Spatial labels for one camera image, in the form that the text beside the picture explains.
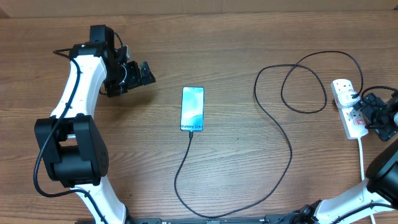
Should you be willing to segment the Samsung Galaxy smartphone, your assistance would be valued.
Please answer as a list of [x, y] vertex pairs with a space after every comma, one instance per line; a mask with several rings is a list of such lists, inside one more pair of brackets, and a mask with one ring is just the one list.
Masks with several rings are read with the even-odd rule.
[[205, 89], [185, 86], [182, 89], [181, 131], [203, 131]]

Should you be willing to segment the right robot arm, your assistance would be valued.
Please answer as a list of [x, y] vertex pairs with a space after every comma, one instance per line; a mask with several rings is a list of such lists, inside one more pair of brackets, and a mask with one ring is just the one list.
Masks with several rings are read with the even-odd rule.
[[[370, 93], [354, 105], [382, 141], [397, 133], [397, 92], [384, 102]], [[364, 180], [345, 193], [306, 205], [291, 223], [353, 223], [375, 213], [397, 210], [397, 141], [370, 163]]]

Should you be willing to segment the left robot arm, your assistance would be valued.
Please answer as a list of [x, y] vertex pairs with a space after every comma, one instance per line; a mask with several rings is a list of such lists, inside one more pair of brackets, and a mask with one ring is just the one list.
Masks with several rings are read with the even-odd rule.
[[138, 64], [128, 47], [115, 46], [120, 36], [106, 25], [90, 27], [90, 39], [54, 54], [70, 62], [63, 95], [49, 118], [38, 119], [34, 133], [39, 145], [33, 183], [48, 198], [77, 194], [94, 223], [133, 223], [129, 210], [108, 179], [109, 155], [95, 125], [98, 96], [120, 96], [155, 82], [147, 62]]

